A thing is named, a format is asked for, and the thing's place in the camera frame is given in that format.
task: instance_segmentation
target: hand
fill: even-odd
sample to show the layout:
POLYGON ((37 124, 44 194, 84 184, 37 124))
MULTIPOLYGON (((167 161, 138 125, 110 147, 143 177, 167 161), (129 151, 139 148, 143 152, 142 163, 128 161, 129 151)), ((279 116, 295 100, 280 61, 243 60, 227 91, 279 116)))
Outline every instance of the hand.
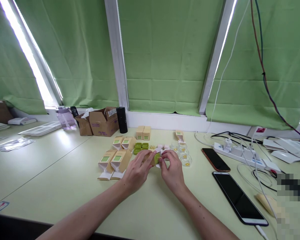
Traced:
POLYGON ((159 158, 161 166, 161 176, 165 181, 168 188, 174 195, 177 195, 187 189, 184 183, 182 164, 176 152, 172 150, 166 150, 162 153, 162 158, 159 158), (168 158, 170 166, 167 168, 163 159, 168 158))
POLYGON ((137 154, 135 159, 129 163, 123 178, 119 181, 123 183, 124 188, 127 188, 129 195, 135 193, 147 180, 149 170, 153 167, 150 163, 156 153, 156 151, 142 150, 137 154), (150 154, 150 156, 142 163, 147 154, 150 154))

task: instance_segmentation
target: green curtain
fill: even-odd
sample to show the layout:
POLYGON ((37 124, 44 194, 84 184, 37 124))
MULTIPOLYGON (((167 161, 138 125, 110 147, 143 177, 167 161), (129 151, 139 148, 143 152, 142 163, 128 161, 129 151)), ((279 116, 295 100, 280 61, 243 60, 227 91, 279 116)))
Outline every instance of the green curtain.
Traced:
POLYGON ((223 0, 119 0, 131 111, 198 115, 223 0))
POLYGON ((66 106, 119 106, 104 0, 16 0, 66 106))
MULTIPOLYGON (((258 15, 253 1, 257 34, 258 15)), ((292 126, 300 120, 300 0, 258 1, 262 19, 264 66, 272 98, 292 126)), ((239 0, 209 97, 206 114, 211 118, 220 78, 229 59, 234 37, 247 0, 239 0)), ((266 93, 248 7, 232 59, 218 94, 213 121, 285 130, 266 93)))
POLYGON ((28 114, 47 114, 36 79, 1 4, 0 100, 28 114))

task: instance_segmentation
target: pixelated area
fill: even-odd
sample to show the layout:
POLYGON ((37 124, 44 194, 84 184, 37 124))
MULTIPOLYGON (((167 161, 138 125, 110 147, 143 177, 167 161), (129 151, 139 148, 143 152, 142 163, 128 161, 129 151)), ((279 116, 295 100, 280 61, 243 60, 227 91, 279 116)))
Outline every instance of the pixelated area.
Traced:
POLYGON ((278 174, 278 239, 300 239, 300 174, 278 174))

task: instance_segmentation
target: red cable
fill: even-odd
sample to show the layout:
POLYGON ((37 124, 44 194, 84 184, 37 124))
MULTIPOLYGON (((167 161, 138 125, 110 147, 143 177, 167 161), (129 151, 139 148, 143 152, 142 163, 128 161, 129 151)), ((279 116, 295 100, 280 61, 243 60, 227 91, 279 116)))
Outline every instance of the red cable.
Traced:
POLYGON ((293 126, 291 126, 283 117, 282 115, 279 113, 279 110, 277 108, 277 105, 276 103, 274 102, 274 100, 272 99, 271 95, 270 95, 270 92, 269 92, 269 89, 268 89, 268 84, 267 84, 267 78, 266 78, 266 71, 264 70, 264 65, 263 65, 263 62, 262 62, 262 58, 261 58, 261 54, 260 54, 260 48, 259 48, 259 43, 258 43, 258 37, 257 37, 257 31, 256 31, 256 26, 254 24, 254 17, 253 17, 253 2, 252 0, 250 0, 250 5, 251 5, 251 17, 252 17, 252 25, 253 25, 253 31, 254 31, 254 37, 256 39, 256 44, 257 44, 257 49, 258 49, 258 55, 259 55, 259 60, 260 60, 260 64, 261 64, 261 67, 262 67, 262 70, 263 70, 263 75, 264 75, 264 82, 265 82, 265 87, 266 87, 266 90, 268 92, 268 95, 269 95, 269 98, 270 98, 270 101, 272 102, 277 114, 280 116, 280 118, 284 121, 285 124, 287 124, 290 128, 292 128, 294 131, 296 131, 299 135, 300 135, 300 132, 298 132, 293 126))

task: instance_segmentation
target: green container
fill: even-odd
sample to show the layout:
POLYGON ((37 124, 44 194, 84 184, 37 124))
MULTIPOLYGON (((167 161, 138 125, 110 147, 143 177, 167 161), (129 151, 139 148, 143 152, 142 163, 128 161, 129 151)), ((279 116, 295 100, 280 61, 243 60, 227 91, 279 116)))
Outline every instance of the green container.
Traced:
POLYGON ((142 143, 136 143, 136 144, 134 145, 134 147, 142 148, 142 143))
POLYGON ((155 164, 159 163, 159 157, 160 157, 160 153, 157 153, 156 155, 154 155, 154 163, 155 164))
POLYGON ((137 155, 138 152, 140 152, 140 151, 141 151, 141 148, 135 147, 134 150, 133 150, 133 154, 134 154, 134 155, 137 155))
POLYGON ((149 149, 149 143, 143 143, 143 144, 142 144, 142 147, 143 147, 143 148, 146 147, 147 149, 149 149))

